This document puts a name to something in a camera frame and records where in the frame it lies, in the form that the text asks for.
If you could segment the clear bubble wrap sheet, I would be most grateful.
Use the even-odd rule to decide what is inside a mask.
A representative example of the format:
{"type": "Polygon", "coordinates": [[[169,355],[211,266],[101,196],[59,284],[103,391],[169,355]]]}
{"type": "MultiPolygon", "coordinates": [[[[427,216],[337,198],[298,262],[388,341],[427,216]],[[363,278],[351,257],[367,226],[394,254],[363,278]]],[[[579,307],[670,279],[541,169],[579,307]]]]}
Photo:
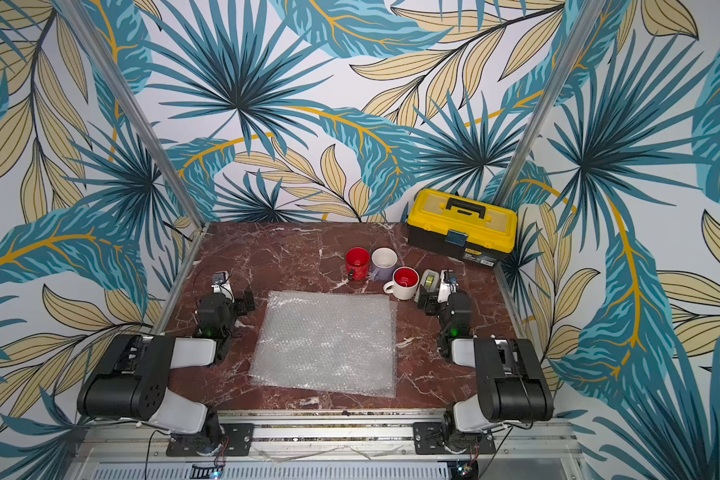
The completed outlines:
{"type": "Polygon", "coordinates": [[[272,291],[249,370],[251,383],[394,397],[396,307],[382,294],[272,291]]]}

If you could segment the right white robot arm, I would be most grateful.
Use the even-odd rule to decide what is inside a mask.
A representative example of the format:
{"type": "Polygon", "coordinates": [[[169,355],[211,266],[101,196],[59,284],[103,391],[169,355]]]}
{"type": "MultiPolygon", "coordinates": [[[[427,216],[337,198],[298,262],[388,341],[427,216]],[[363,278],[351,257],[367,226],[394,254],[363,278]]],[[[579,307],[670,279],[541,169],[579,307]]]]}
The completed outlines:
{"type": "Polygon", "coordinates": [[[473,369],[477,388],[447,408],[448,435],[478,434],[505,422],[528,429],[553,417],[552,395],[531,341],[474,336],[472,301],[461,291],[449,295],[437,318],[440,355],[473,369]]]}

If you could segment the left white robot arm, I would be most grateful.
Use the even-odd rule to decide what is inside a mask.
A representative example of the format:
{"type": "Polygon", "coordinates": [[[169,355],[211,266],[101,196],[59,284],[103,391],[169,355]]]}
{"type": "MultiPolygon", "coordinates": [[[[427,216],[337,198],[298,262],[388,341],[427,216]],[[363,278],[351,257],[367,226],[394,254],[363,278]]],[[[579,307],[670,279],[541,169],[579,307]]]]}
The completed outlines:
{"type": "Polygon", "coordinates": [[[203,297],[195,337],[116,336],[84,382],[77,411],[92,418],[142,422],[173,434],[214,428],[212,409],[169,388],[174,370],[221,363],[231,349],[237,318],[255,310],[251,290],[240,299],[224,290],[203,297]]]}

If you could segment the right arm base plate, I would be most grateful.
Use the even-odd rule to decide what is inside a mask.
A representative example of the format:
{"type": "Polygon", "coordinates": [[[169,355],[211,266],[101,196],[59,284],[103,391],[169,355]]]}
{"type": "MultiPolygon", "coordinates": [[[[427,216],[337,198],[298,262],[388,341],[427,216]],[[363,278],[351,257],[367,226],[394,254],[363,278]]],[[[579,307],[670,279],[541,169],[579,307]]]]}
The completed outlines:
{"type": "Polygon", "coordinates": [[[493,436],[487,432],[461,432],[444,421],[416,422],[412,425],[417,455],[493,454],[493,436]]]}

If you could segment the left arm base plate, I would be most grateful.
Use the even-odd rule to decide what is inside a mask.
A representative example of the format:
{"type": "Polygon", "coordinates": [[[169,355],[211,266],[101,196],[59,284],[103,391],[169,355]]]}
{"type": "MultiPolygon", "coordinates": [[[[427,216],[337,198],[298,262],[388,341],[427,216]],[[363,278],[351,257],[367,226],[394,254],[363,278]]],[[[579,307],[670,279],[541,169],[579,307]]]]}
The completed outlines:
{"type": "Polygon", "coordinates": [[[168,457],[246,457],[253,440],[252,423],[211,423],[195,434],[172,434],[166,450],[168,457]]]}

